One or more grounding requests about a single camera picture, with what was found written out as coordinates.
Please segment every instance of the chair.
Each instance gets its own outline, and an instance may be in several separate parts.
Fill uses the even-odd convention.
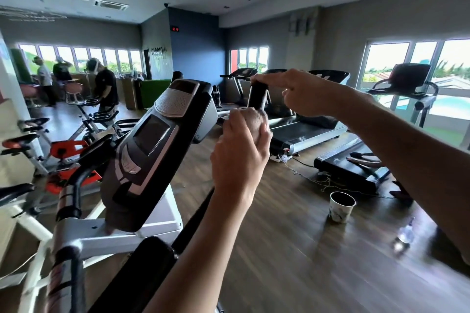
[[[69,82],[64,85],[64,90],[65,90],[65,101],[67,104],[71,105],[77,105],[81,104],[84,102],[84,99],[82,97],[82,100],[78,100],[77,94],[80,95],[83,91],[83,85],[81,83],[76,83],[76,82]]]
[[[35,103],[38,99],[39,86],[33,84],[20,84],[20,90],[28,108],[39,108],[42,105]]]

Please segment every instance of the wooden floor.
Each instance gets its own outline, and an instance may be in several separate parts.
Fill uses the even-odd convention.
[[[64,104],[34,115],[53,117],[49,127],[53,140],[79,125],[78,112]],[[134,114],[123,111],[118,116],[126,117]],[[184,222],[212,186],[209,155],[220,134],[216,126],[201,144],[191,145],[172,181]],[[299,159],[312,164],[316,156],[350,136],[306,150]],[[314,168],[293,160],[288,165],[314,178]],[[470,268],[416,203],[404,207],[393,199],[356,196],[350,221],[336,225],[327,220],[329,193],[335,189],[321,189],[285,164],[268,163],[224,278],[220,302],[227,312],[470,311]],[[89,197],[88,205],[96,200]],[[396,233],[412,216],[416,216],[416,239],[407,251],[397,252]],[[40,219],[52,227],[52,215]],[[0,275],[21,264],[36,246],[28,233],[17,228]],[[125,259],[115,255],[87,269],[89,303]],[[0,291],[0,310],[15,312],[20,292],[20,287]]]

